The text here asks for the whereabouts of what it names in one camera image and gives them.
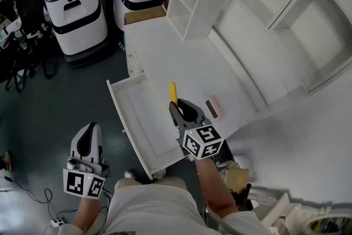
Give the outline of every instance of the power strip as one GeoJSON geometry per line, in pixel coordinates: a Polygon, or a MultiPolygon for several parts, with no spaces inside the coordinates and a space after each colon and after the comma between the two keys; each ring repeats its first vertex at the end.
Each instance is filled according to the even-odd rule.
{"type": "Polygon", "coordinates": [[[53,227],[60,227],[65,222],[62,219],[59,219],[59,220],[50,220],[50,223],[53,227]]]}

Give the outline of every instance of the brown box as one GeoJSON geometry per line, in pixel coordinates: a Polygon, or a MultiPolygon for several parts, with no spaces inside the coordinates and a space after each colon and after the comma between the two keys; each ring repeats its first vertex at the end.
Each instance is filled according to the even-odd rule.
{"type": "Polygon", "coordinates": [[[165,16],[166,14],[161,6],[133,11],[125,14],[125,25],[165,16]]]}

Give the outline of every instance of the shoe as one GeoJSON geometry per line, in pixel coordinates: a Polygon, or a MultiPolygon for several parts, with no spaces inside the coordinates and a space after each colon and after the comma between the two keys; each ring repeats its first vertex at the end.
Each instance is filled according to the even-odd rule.
{"type": "Polygon", "coordinates": [[[165,175],[166,175],[166,168],[164,168],[161,171],[158,171],[157,173],[154,173],[153,174],[153,178],[155,180],[161,180],[161,179],[163,179],[165,177],[165,175]]]}
{"type": "Polygon", "coordinates": [[[136,176],[132,173],[132,171],[125,171],[125,178],[136,180],[136,176]]]}
{"type": "Polygon", "coordinates": [[[6,171],[11,172],[12,171],[11,157],[8,151],[5,152],[5,157],[3,158],[3,161],[6,164],[6,171]]]}

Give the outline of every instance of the drawer front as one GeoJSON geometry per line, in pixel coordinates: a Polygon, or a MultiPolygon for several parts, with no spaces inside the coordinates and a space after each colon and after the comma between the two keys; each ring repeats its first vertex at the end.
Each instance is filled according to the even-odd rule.
{"type": "Polygon", "coordinates": [[[136,58],[136,56],[133,53],[133,49],[131,48],[131,45],[128,41],[126,41],[126,58],[130,58],[131,60],[133,60],[137,70],[139,73],[143,72],[143,69],[140,67],[139,62],[136,58]]]}
{"type": "Polygon", "coordinates": [[[127,62],[130,63],[132,70],[136,73],[136,74],[140,74],[142,72],[139,71],[137,65],[136,65],[136,60],[134,59],[134,57],[130,57],[127,59],[127,62]]]}
{"type": "Polygon", "coordinates": [[[136,73],[135,70],[133,70],[133,68],[132,68],[132,66],[131,66],[131,63],[130,63],[129,61],[127,61],[127,70],[128,70],[128,75],[129,75],[130,77],[135,76],[135,75],[138,74],[138,73],[136,73]]]}

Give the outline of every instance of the yellow handle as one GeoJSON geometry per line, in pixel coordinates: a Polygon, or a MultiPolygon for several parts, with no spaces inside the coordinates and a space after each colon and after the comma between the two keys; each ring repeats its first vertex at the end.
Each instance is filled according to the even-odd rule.
{"type": "Polygon", "coordinates": [[[176,83],[170,83],[170,96],[171,101],[177,106],[177,91],[176,91],[176,83]]]}

